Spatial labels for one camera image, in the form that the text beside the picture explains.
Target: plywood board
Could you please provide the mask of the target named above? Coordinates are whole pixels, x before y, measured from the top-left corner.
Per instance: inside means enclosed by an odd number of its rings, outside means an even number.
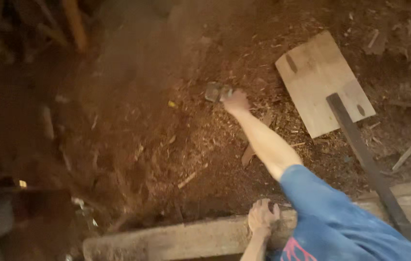
[[[275,63],[312,138],[339,129],[326,97],[339,93],[353,122],[376,112],[328,31]]]
[[[391,190],[411,222],[411,183]],[[375,193],[361,197],[355,204],[389,221]],[[270,238],[271,249],[282,248],[297,224],[294,210],[282,211],[281,217]],[[83,253],[87,261],[178,260],[243,253],[249,240],[247,216],[237,216],[89,238],[83,242]]]

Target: person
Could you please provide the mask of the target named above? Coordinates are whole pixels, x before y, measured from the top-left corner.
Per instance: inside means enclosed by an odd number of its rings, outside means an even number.
[[[303,166],[295,150],[249,112],[241,90],[222,98],[246,134],[255,154],[297,211],[297,226],[283,249],[267,258],[281,261],[411,261],[411,242],[394,228],[354,205]],[[257,201],[249,211],[252,238],[241,261],[262,261],[278,205]]]

